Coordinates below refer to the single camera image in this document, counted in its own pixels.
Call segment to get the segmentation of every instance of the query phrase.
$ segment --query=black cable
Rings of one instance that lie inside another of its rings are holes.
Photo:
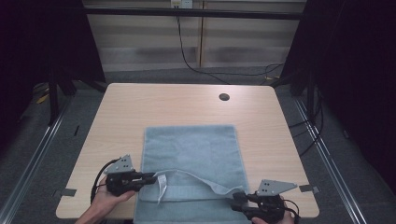
[[[301,122],[298,122],[298,123],[295,123],[295,124],[291,124],[291,125],[289,125],[289,128],[294,128],[294,127],[300,126],[302,124],[305,124],[307,122],[308,122],[308,120],[304,120],[304,121],[301,121]]]
[[[300,136],[300,135],[302,135],[302,134],[304,134],[306,132],[308,132],[308,129],[305,129],[303,132],[293,135],[292,138],[298,137],[298,136]]]
[[[266,74],[268,74],[268,73],[270,73],[270,72],[276,70],[279,66],[283,65],[283,63],[273,63],[273,64],[269,64],[269,65],[265,66],[264,72],[257,73],[257,74],[239,74],[239,73],[224,73],[224,72],[213,72],[213,73],[209,73],[209,72],[202,72],[202,71],[196,70],[196,69],[192,68],[192,67],[189,65],[189,63],[187,62],[187,60],[186,60],[186,55],[185,55],[185,53],[184,53],[184,48],[183,48],[183,40],[182,40],[182,38],[181,38],[180,17],[177,17],[177,29],[178,29],[178,37],[179,37],[179,40],[180,40],[180,48],[181,48],[181,54],[182,54],[182,56],[183,56],[183,61],[184,61],[184,63],[190,68],[190,70],[192,70],[192,71],[194,71],[194,72],[196,72],[196,73],[200,73],[200,74],[204,74],[204,75],[211,76],[211,77],[213,77],[213,78],[215,78],[215,79],[217,79],[217,80],[219,80],[219,81],[221,81],[221,82],[223,82],[223,83],[226,83],[226,84],[228,84],[228,85],[231,85],[231,83],[229,83],[229,82],[227,82],[227,81],[225,81],[225,80],[222,80],[221,78],[216,77],[216,76],[214,76],[214,75],[233,75],[233,76],[256,77],[256,76],[266,75]],[[267,71],[268,67],[270,67],[270,66],[275,66],[275,68],[273,68],[273,69]]]
[[[268,79],[268,73],[270,73],[270,72],[276,70],[280,65],[283,65],[283,63],[272,63],[272,64],[269,64],[269,65],[265,66],[265,71],[264,71],[263,73],[261,73],[261,75],[265,75],[265,79],[264,79],[264,81],[263,81],[262,83],[260,83],[259,86],[261,86],[262,84],[264,84],[264,83],[267,81],[267,79]],[[270,71],[267,72],[267,68],[268,68],[269,66],[275,66],[275,68],[273,68],[272,70],[270,70]]]
[[[285,210],[286,211],[290,211],[290,212],[292,212],[294,214],[294,224],[298,224],[299,221],[300,221],[300,208],[297,206],[297,203],[295,203],[295,202],[293,202],[291,200],[286,200],[286,199],[284,199],[283,202],[292,203],[297,208],[297,213],[293,209],[288,208],[288,207],[285,207]]]
[[[287,76],[282,76],[280,79],[276,80],[275,82],[271,83],[269,86],[271,86],[272,88],[276,88],[278,86],[282,86],[282,85],[286,85],[289,84],[293,81],[293,79],[295,77],[297,77],[299,75],[299,73],[302,71],[302,69],[296,70],[292,73],[290,73]]]
[[[95,198],[95,194],[96,194],[97,188],[100,187],[100,186],[97,186],[100,175],[107,168],[108,165],[110,165],[110,164],[112,164],[112,163],[114,163],[114,162],[116,162],[118,160],[119,159],[116,159],[116,160],[112,160],[112,161],[106,163],[106,165],[99,171],[99,174],[95,178],[95,182],[93,182],[93,186],[92,186],[92,190],[91,190],[91,203],[93,202],[93,199]]]
[[[320,138],[321,132],[323,130],[323,126],[324,126],[324,118],[323,118],[323,108],[322,108],[322,96],[319,94],[319,91],[317,91],[318,94],[318,103],[317,103],[317,111],[320,111],[320,129],[318,131],[318,134],[315,136],[314,141],[299,155],[300,157],[302,157]]]

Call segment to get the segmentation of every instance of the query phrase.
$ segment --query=towel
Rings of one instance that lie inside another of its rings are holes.
[[[233,193],[248,193],[245,168],[233,125],[149,127],[141,163],[143,173],[166,176],[143,187],[134,223],[249,223],[231,209]]]

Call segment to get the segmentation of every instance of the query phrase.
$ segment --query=person's arm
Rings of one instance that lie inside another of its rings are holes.
[[[81,215],[76,224],[93,224],[102,221],[114,207],[122,202],[128,201],[134,196],[134,191],[128,191],[119,197],[112,195],[107,191],[106,178],[103,178],[99,184],[101,187],[96,191],[95,198],[91,206]]]

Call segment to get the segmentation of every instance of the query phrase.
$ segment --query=dark curtain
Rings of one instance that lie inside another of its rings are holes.
[[[82,7],[80,0],[6,0],[0,3],[0,144],[3,148],[50,70],[62,79],[105,82],[86,15],[54,7]]]
[[[298,71],[291,79],[298,94],[313,74],[330,109],[395,193],[396,3],[311,0],[305,13],[282,76]],[[320,15],[327,18],[315,21]]]

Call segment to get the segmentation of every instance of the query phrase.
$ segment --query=wooden table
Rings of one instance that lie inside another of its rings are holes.
[[[222,93],[230,99],[220,100]],[[80,217],[90,206],[93,181],[108,161],[130,154],[139,171],[148,126],[202,124],[235,126],[251,193],[264,178],[309,184],[271,87],[117,83],[108,86],[68,181],[76,195],[63,196],[56,215]],[[281,195],[299,205],[301,217],[318,215],[312,192],[297,188]],[[133,215],[134,197],[108,217]]]

